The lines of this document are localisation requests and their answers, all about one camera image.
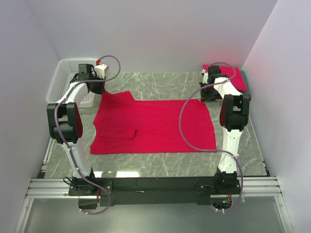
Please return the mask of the pink-red t shirt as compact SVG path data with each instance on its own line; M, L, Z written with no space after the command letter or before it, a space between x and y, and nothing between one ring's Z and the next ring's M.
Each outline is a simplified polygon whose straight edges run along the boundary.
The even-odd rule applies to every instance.
M135 100L129 91L102 94L90 153L195 152L216 149L209 111L197 99Z

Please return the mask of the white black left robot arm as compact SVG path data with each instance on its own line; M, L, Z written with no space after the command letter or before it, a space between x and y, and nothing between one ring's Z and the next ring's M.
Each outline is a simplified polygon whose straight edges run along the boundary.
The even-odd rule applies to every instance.
M102 94L106 80L107 65L79 64L78 73L70 81L69 89L56 103L47 106L48 125L51 138L66 152L72 167L70 188L76 195L95 195L109 190L96 183L93 169L82 148L83 124L78 106L90 92Z

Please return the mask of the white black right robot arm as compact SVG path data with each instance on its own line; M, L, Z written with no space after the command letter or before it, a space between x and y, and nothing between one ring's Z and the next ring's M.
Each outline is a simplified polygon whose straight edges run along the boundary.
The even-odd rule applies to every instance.
M214 97L216 94L222 99L219 122L223 129L223 144L221 158L215 173L213 188L217 193L227 193L239 188L238 181L238 147L244 128L249 120L250 97L244 95L233 84L236 75L222 72L217 65L203 65L201 75L201 100Z

